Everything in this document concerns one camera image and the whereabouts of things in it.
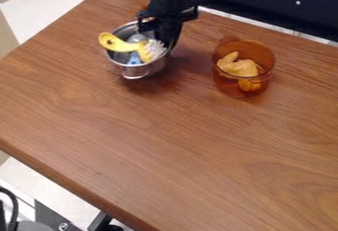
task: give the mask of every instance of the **metal pot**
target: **metal pot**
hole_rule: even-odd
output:
[[[131,36],[137,34],[138,25],[137,22],[127,23],[120,26],[112,32],[113,35],[118,38],[127,41]],[[154,31],[148,31],[143,33],[145,36],[154,39]],[[136,80],[153,75],[162,70],[168,61],[169,51],[171,50],[173,42],[168,45],[167,50],[160,58],[150,61],[149,63],[143,63],[139,65],[128,65],[129,53],[118,53],[107,50],[108,58],[115,65],[116,70],[121,70],[124,78],[129,80]]]

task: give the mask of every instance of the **white floor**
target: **white floor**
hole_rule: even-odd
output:
[[[9,22],[10,27],[14,31],[19,43],[23,43],[82,1],[83,0],[10,0],[0,4],[0,8]],[[290,30],[246,18],[221,13],[219,11],[211,11],[214,14],[219,14],[227,18],[248,22],[283,33],[294,33]],[[311,36],[304,37],[328,43],[327,39]],[[86,230],[89,223],[99,211],[97,208],[86,203],[79,197],[71,194],[13,158],[10,158],[0,167],[0,183],[1,180],[41,201],[51,209],[68,218],[83,230]]]

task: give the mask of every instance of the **table surface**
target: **table surface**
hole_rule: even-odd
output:
[[[97,42],[148,0],[86,0],[0,61],[0,147],[136,230],[338,230],[338,49],[201,14],[161,78]],[[213,84],[223,37],[277,56],[261,96]]]

